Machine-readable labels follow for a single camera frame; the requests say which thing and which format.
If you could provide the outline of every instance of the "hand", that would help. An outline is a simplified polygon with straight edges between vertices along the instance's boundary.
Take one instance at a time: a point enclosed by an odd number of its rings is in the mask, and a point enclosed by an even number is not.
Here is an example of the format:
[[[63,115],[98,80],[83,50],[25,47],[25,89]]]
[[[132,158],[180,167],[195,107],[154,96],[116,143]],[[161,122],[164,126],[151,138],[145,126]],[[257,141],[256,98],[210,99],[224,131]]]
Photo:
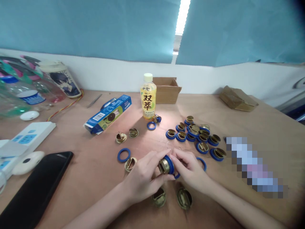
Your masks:
[[[194,189],[204,194],[209,192],[209,186],[212,180],[200,166],[198,160],[192,152],[183,152],[174,149],[169,155],[174,163],[175,169],[183,177],[184,181]]]
[[[123,190],[127,193],[131,205],[155,194],[164,182],[175,180],[174,176],[169,174],[160,174],[152,180],[159,161],[170,151],[171,149],[159,153],[151,151],[137,161],[131,172],[122,182]]]

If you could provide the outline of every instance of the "left hand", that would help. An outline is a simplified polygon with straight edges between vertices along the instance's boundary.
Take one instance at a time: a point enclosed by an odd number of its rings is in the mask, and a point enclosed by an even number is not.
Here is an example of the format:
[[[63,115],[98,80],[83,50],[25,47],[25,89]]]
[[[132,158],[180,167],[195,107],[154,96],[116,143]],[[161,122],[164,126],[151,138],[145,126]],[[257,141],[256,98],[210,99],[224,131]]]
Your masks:
[[[131,205],[155,194],[166,181],[175,180],[174,176],[170,174],[160,174],[152,180],[159,161],[170,151],[171,149],[158,153],[156,151],[149,152],[137,161],[126,179],[121,183]]]

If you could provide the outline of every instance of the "white wall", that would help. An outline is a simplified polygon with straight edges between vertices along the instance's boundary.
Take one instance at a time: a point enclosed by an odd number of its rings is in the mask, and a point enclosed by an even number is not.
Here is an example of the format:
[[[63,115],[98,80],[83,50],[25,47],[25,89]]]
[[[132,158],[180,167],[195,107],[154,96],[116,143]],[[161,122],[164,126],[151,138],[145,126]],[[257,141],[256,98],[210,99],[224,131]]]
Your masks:
[[[0,49],[0,53],[19,57],[28,55],[39,60],[61,60],[83,89],[137,92],[144,73],[154,77],[177,77],[181,93],[217,94],[229,85],[254,95],[276,107],[303,91],[292,89],[305,77],[304,67],[244,63],[219,68],[205,66],[140,63],[111,59],[54,55]]]

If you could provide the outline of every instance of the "forearm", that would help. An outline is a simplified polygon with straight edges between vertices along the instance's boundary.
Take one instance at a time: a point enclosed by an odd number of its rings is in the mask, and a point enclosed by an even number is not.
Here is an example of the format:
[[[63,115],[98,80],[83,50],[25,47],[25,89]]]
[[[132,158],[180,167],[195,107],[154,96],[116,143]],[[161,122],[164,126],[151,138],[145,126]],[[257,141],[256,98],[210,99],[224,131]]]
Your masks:
[[[210,188],[207,195],[223,206],[245,228],[285,228],[280,222],[234,195],[220,184],[212,181]]]
[[[118,184],[96,204],[76,217],[64,229],[102,229],[130,206],[122,183]]]

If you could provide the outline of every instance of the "brown cardboard box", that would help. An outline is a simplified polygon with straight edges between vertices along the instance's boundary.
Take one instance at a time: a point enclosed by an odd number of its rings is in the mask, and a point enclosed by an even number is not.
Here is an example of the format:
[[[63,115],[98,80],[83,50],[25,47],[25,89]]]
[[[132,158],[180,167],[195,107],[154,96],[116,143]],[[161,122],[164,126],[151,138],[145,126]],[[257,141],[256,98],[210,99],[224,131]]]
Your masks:
[[[176,82],[176,77],[154,77],[157,86],[157,104],[175,104],[182,87]]]
[[[258,103],[246,95],[241,89],[225,86],[219,97],[231,108],[242,111],[253,111]]]

